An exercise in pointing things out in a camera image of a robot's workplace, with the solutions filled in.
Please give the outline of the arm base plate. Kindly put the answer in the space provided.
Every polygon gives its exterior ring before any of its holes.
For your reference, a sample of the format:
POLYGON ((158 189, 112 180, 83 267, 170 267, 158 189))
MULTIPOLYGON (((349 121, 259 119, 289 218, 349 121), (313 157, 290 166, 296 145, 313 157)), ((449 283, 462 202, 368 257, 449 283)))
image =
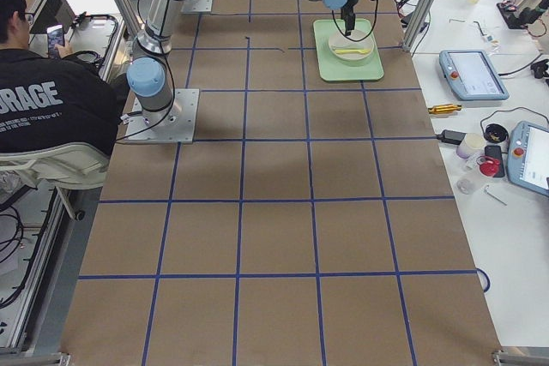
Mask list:
POLYGON ((139 111, 130 117, 124 142, 131 144, 191 144, 194 140, 196 114, 199 105, 198 89, 175 89, 174 104, 165 112, 143 111, 141 102, 134 98, 132 111, 139 111))

